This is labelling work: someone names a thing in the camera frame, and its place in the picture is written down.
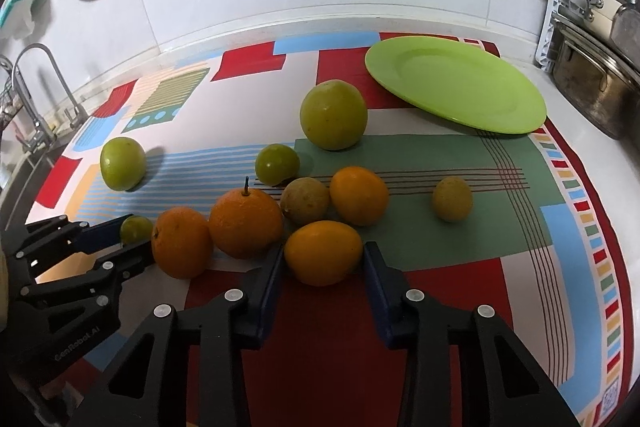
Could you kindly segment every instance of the plate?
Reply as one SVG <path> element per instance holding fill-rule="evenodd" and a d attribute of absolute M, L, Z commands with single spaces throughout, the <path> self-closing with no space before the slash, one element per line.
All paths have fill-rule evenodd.
<path fill-rule="evenodd" d="M 465 42 L 396 37 L 374 44 L 365 65 L 399 98 L 469 127 L 524 134 L 546 118 L 545 101 L 526 76 Z"/>

